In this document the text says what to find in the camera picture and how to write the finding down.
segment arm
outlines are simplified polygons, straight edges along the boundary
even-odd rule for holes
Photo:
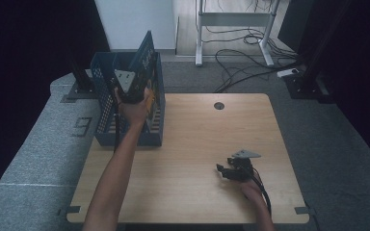
[[[128,119],[130,127],[98,181],[83,230],[114,231],[117,228],[137,141],[145,122],[148,97],[149,91],[145,88],[145,99],[139,104],[119,104],[119,111]]]
[[[242,193],[248,198],[256,211],[257,230],[274,231],[272,218],[270,217],[267,205],[264,202],[259,187],[252,180],[240,183]]]

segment gray mat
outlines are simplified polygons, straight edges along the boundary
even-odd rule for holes
[[[245,67],[248,63],[226,63]],[[264,71],[250,68],[251,73]],[[224,82],[216,63],[163,63],[166,92],[213,92]],[[248,75],[236,76],[237,79]],[[80,230],[66,220],[88,154],[99,108],[96,100],[61,103],[73,84],[67,75],[51,86],[52,95],[28,139],[0,181],[0,230]],[[276,74],[251,78],[227,92],[269,95],[304,200],[315,218],[307,224],[278,224],[277,230],[370,230],[370,149],[336,105],[292,100]],[[86,136],[76,126],[91,117]],[[183,226],[147,226],[173,230]],[[218,226],[187,226],[217,230]],[[126,225],[126,230],[142,226]],[[233,226],[221,230],[234,230]],[[255,230],[254,225],[244,225]]]

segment power strip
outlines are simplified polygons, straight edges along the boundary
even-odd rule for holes
[[[284,76],[289,76],[289,75],[294,75],[294,74],[298,74],[300,71],[296,68],[292,68],[292,69],[286,69],[286,70],[282,70],[282,71],[279,71],[277,73],[277,77],[278,78],[282,78]]]

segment wooden table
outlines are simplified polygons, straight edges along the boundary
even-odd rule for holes
[[[222,110],[214,108],[224,103]],[[252,223],[254,210],[235,183],[222,178],[216,164],[241,149],[256,152],[273,210],[274,223],[306,223],[295,208],[304,200],[291,166],[272,105],[266,94],[166,94],[161,147],[138,147],[119,222]],[[68,213],[83,222],[95,186],[113,147],[96,139]]]

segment table top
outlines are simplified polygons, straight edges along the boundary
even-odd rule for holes
[[[217,110],[214,104],[225,107]],[[266,94],[166,94],[161,147],[137,147],[119,222],[252,223],[254,209],[236,183],[222,178],[216,164],[241,149],[261,155],[259,171],[272,202],[274,223],[306,223],[296,175]],[[113,154],[96,139],[67,214],[83,222],[96,184]]]

